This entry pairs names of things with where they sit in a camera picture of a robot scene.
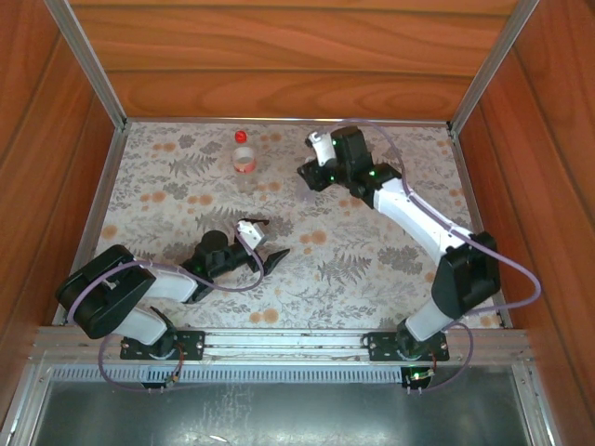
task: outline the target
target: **small bottle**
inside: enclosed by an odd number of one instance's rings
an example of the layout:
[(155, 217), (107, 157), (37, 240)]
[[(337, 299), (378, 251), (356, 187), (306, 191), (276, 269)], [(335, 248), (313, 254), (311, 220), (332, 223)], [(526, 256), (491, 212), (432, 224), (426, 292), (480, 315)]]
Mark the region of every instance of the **small bottle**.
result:
[[(235, 142), (245, 144), (247, 135), (240, 130), (235, 132)], [(254, 149), (248, 146), (240, 146), (233, 151), (231, 158), (233, 169), (236, 173), (236, 184), (238, 190), (242, 193), (252, 193), (257, 188), (257, 157)]]

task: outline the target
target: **table surface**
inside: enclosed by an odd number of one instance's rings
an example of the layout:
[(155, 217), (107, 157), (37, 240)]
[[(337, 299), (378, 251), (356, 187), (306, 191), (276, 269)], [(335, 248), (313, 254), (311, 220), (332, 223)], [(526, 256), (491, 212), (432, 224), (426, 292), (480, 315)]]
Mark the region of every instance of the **table surface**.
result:
[[(113, 244), (136, 257), (181, 263), (208, 230), (243, 217), (266, 217), (267, 253), (291, 253), (255, 290), (214, 291), (195, 305), (143, 299), (177, 326), (218, 328), (391, 329), (430, 297), (436, 265), (398, 225), (333, 186), (315, 203), (296, 196), (296, 173), (312, 155), (303, 141), (312, 125), (134, 123), (103, 222), (97, 253)], [(233, 136), (243, 129), (257, 151), (258, 187), (238, 191), (231, 163)], [(452, 147), (445, 128), (387, 127), (402, 152), (414, 189), (457, 224), (470, 228)], [(363, 128), (375, 162), (394, 162), (389, 145)], [(246, 286), (248, 267), (217, 279)], [(492, 305), (489, 299), (485, 305)], [(496, 328), (494, 313), (468, 319)]]

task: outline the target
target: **red bottle cap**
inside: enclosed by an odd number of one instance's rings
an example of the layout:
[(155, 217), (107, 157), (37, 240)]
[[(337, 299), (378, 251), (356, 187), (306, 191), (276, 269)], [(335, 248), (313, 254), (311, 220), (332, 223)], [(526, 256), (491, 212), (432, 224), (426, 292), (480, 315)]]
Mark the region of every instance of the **red bottle cap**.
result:
[(246, 141), (248, 141), (248, 135), (244, 130), (238, 130), (235, 132), (235, 142), (238, 144), (244, 144)]

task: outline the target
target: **wooden wall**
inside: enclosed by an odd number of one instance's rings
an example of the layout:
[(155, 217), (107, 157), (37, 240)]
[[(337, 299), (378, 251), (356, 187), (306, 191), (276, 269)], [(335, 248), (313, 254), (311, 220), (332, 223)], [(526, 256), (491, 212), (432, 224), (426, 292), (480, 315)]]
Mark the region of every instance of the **wooden wall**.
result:
[(57, 306), (113, 126), (43, 0), (0, 3), (0, 423)]
[[(529, 329), (566, 440), (595, 444), (595, 8), (541, 0), (460, 140), (485, 227), (535, 270)], [(508, 301), (531, 293), (503, 269)]]
[(449, 120), (516, 0), (72, 0), (131, 117)]

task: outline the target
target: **floral pattern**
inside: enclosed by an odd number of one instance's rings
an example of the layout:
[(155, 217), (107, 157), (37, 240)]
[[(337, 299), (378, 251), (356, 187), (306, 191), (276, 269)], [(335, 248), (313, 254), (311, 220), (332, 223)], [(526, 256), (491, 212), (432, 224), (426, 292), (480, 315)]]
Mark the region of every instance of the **floral pattern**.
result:
[[(243, 129), (256, 149), (254, 192), (236, 187), (233, 135)], [(311, 150), (311, 125), (134, 123), (103, 223), (97, 252), (121, 243), (135, 256), (180, 263), (208, 230), (230, 237), (242, 217), (268, 218), (268, 253), (291, 248), (259, 288), (214, 291), (197, 305), (164, 299), (156, 305), (176, 325), (228, 328), (391, 329), (430, 296), (436, 266), (398, 225), (338, 186), (298, 198), (296, 169)], [(414, 189), (456, 223), (469, 211), (446, 130), (388, 127)], [(364, 128), (377, 162), (394, 162), (381, 135)], [(256, 279), (248, 267), (218, 278), (230, 287)], [(472, 317), (496, 327), (495, 314)]]

